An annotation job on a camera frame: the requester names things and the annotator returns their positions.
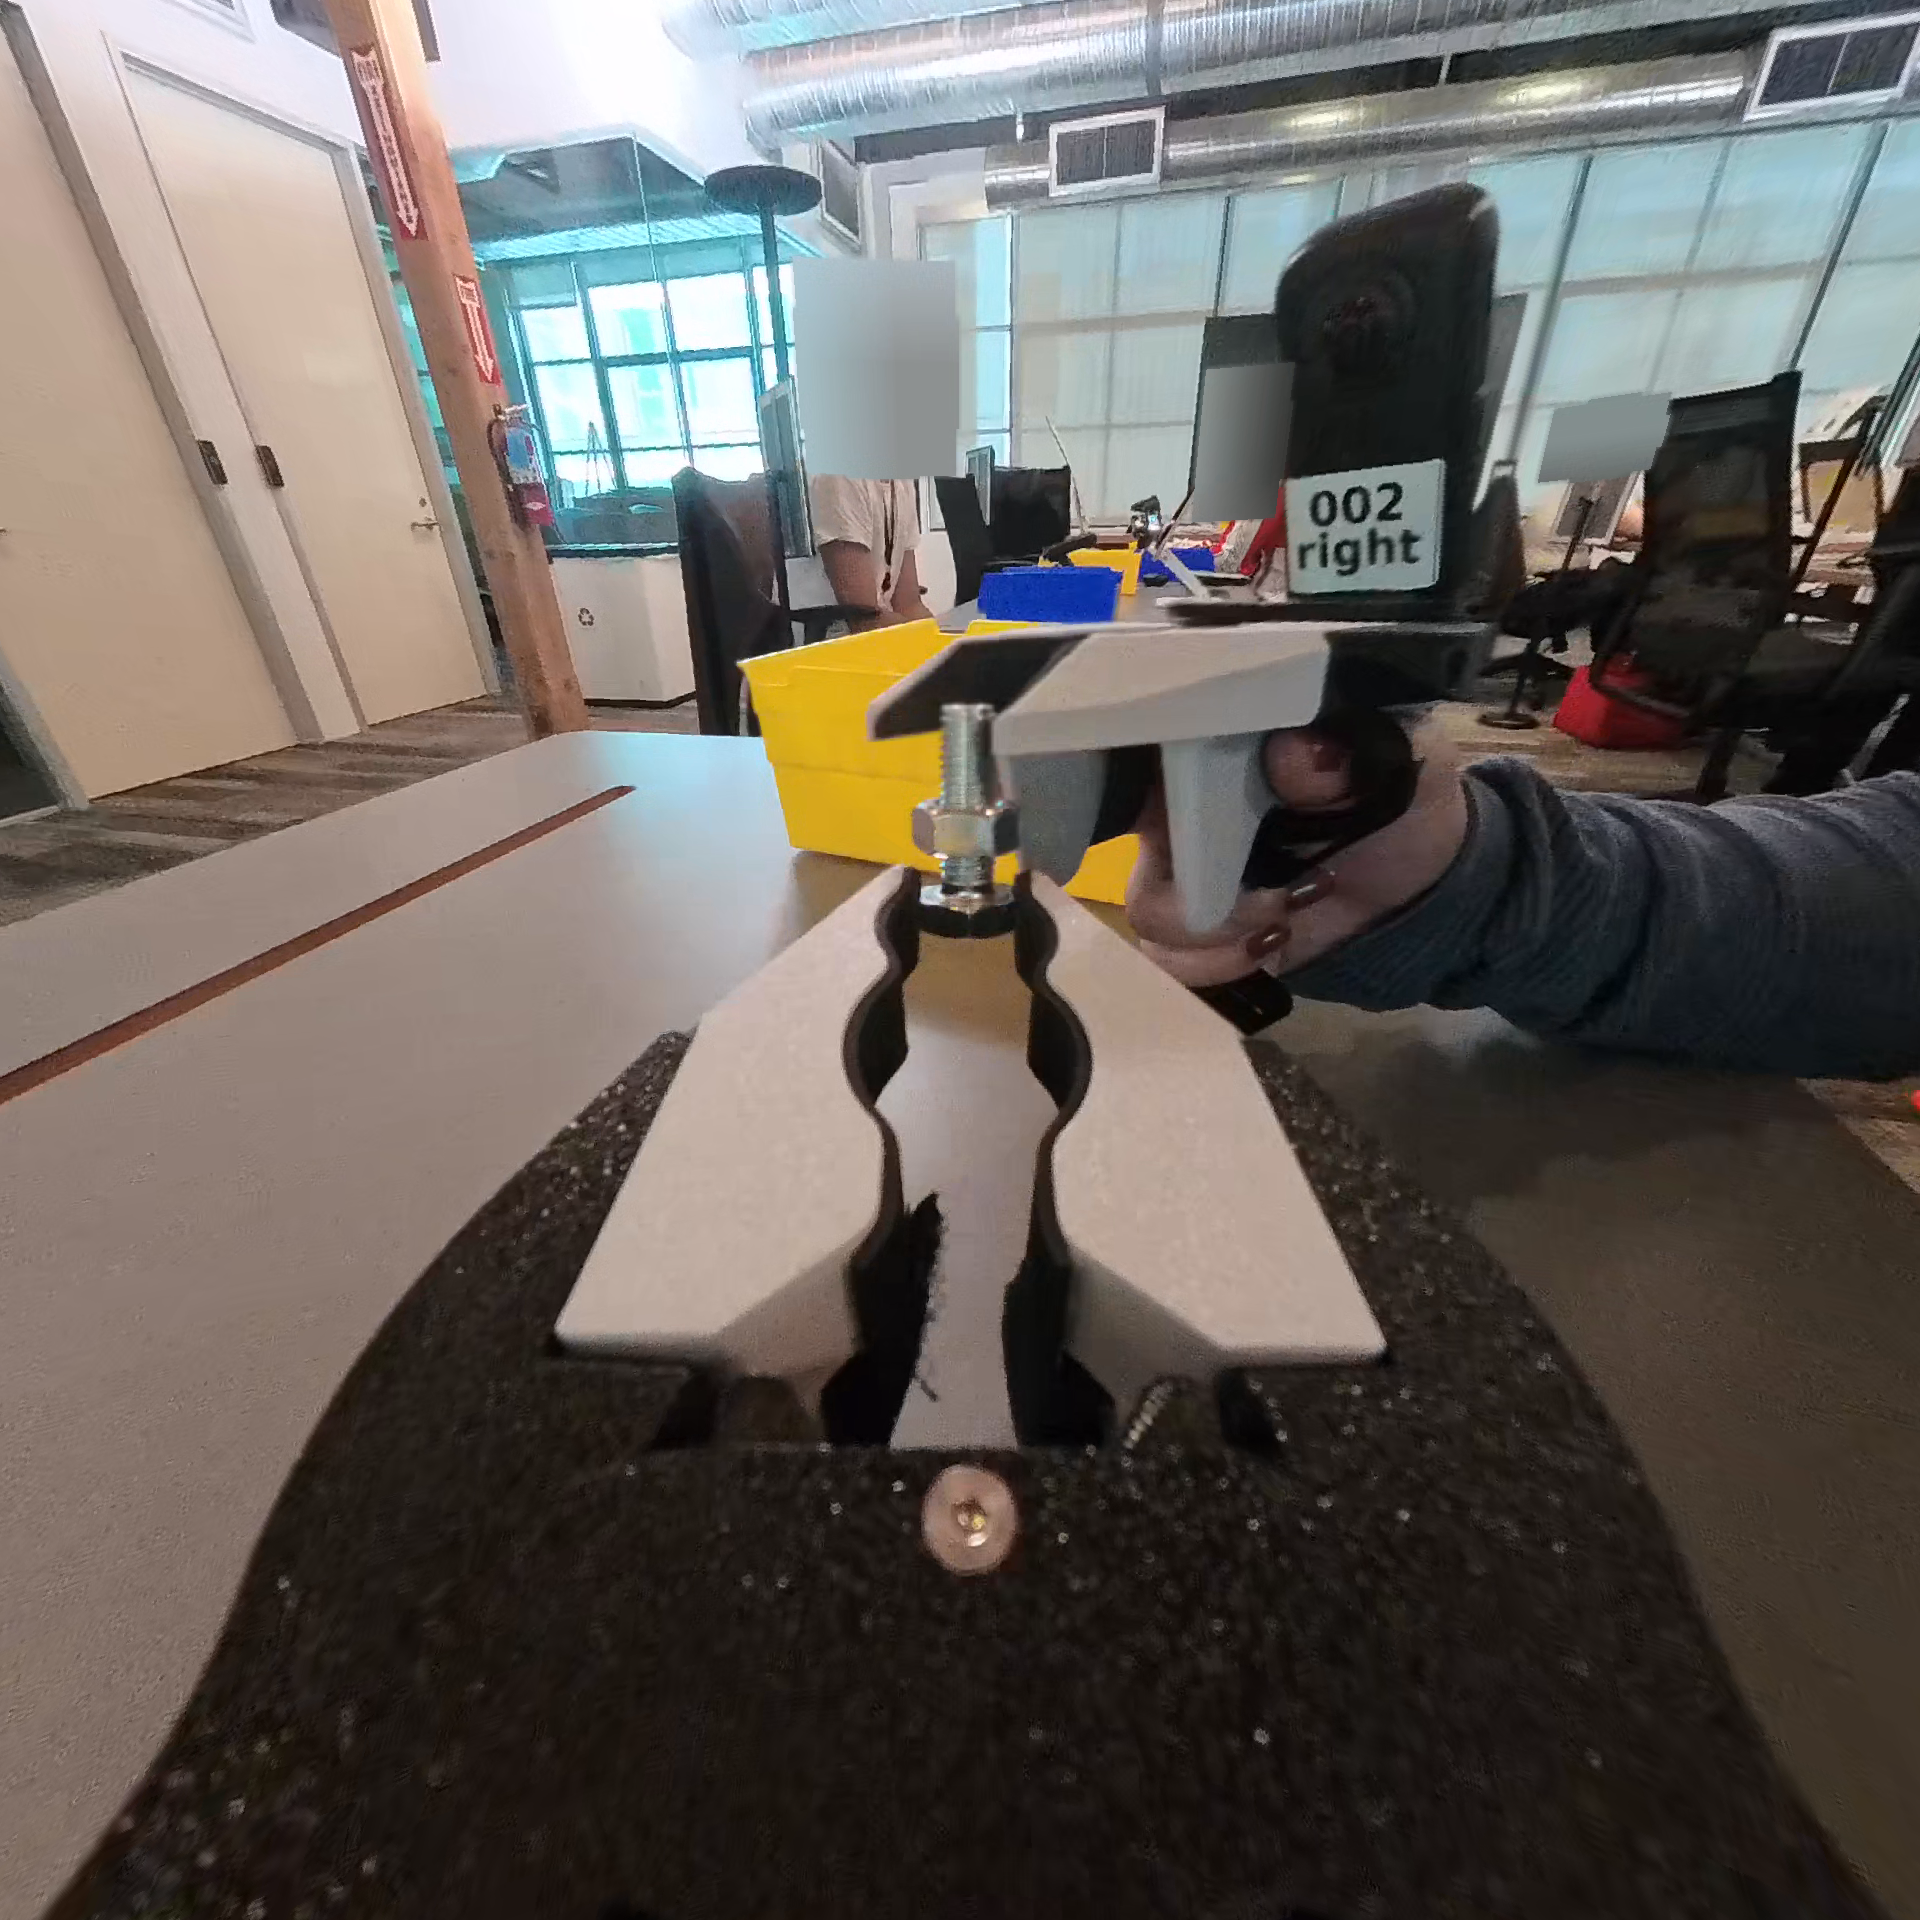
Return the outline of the red bag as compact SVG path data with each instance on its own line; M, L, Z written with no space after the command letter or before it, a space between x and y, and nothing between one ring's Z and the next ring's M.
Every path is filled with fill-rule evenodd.
M1679 750L1693 735L1630 656L1583 663L1551 711L1551 729L1602 753Z

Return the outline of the silver hex bolt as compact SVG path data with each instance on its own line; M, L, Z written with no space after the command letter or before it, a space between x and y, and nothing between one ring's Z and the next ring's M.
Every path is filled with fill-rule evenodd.
M1005 800L991 759L991 708L945 704L940 731L941 790L932 800L960 807ZM932 859L936 876L918 894L920 923L950 938L994 938L1008 930L1015 892L998 880L998 863Z

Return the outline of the black floor lamp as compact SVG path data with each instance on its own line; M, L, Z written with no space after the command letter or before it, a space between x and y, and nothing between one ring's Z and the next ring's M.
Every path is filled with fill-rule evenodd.
M791 380L788 342L783 328L783 291L780 282L776 222L816 211L824 190L813 175L780 162L746 162L713 170L703 179L708 203L759 224L766 298L772 321L776 380Z

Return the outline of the person's right hand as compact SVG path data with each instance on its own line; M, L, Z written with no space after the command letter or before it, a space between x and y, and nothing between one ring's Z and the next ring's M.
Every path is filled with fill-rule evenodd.
M1318 857L1288 888L1239 894L1212 932L1183 923L1162 796L1154 786L1135 825L1137 859L1125 898L1137 948L1199 993L1250 974L1303 970L1418 903L1465 848L1472 806L1455 753L1426 711L1409 731L1409 748L1418 782L1393 823Z

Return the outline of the black computer monitor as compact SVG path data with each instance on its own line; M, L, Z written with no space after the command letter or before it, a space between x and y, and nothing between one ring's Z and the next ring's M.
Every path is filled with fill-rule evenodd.
M1074 534L1069 466L1000 466L990 480L990 562L1038 566Z

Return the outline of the red fire extinguisher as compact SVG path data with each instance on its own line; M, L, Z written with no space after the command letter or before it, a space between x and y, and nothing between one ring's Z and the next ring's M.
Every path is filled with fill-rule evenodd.
M558 527L537 433L520 404L495 404L487 431L495 474L517 527L541 536Z

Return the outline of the white recycling cabinet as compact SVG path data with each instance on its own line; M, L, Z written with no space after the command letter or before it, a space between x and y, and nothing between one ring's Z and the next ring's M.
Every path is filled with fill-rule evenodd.
M559 554L550 570L590 704L665 708L692 697L679 555Z

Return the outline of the wooden post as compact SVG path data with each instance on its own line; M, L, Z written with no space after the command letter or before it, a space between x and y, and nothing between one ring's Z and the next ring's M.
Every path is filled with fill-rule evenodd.
M482 289L424 72L416 8L409 3L324 3L324 12L342 60L351 47L375 47L392 83L399 138L422 209L422 235L409 242L391 224L391 238L399 279L416 314L422 358L439 398L519 706L533 737L585 731L590 714L574 672L543 543L537 531L517 527L489 444L490 415L495 404L509 403L500 360L500 390L489 390L474 377L449 284L452 274L465 274ZM351 84L346 87L362 134Z

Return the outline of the large yellow plastic bin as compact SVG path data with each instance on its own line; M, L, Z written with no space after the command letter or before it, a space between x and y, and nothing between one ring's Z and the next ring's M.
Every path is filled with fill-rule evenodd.
M928 618L743 663L796 851L936 872L911 815L940 791L940 738L870 740L869 706L950 640Z

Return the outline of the long red post sign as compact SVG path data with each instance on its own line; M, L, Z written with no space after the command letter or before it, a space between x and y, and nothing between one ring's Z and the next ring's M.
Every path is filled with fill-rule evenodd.
M351 47L342 56L362 134L375 167L380 196L398 235L416 242L424 231L424 218L412 176L394 92L389 70L375 47Z

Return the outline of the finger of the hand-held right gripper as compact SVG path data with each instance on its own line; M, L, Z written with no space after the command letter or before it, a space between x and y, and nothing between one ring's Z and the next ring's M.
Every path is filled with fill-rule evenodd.
M1188 930L1232 912L1269 809L1263 740L1305 729L1328 679L1328 633L1313 626L1093 631L1101 772L1120 750L1158 755L1174 890Z
M1017 815L1024 874L1077 876L1104 784L1089 631L952 638L869 704L869 738L940 735L945 708L973 708L977 759Z

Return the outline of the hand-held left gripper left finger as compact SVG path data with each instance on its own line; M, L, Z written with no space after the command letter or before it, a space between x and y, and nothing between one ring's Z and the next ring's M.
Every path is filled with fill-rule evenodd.
M879 1097L918 879L887 868L697 1024L556 1324L569 1355L898 1401L920 1256Z

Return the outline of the black mesh office chair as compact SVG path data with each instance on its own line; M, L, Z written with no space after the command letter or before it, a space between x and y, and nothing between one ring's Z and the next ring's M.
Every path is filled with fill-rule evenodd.
M1692 790L1698 802L1727 791L1742 683L1784 625L1799 400L1796 370L1670 400L1624 600L1593 636L1590 687L1606 704L1710 738Z

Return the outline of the dark office chair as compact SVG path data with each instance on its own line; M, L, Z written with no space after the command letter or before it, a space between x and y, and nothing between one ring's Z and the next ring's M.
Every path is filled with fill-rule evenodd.
M776 494L762 474L729 483L692 466L672 494L698 731L743 737L752 696L740 663L796 642Z

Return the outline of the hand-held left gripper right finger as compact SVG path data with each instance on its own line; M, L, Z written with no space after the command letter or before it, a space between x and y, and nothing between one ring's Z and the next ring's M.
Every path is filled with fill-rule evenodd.
M1366 1303L1239 1032L1052 880L1015 890L1024 1062L1052 1100L1015 1273L1015 1418L1162 1380L1366 1367Z

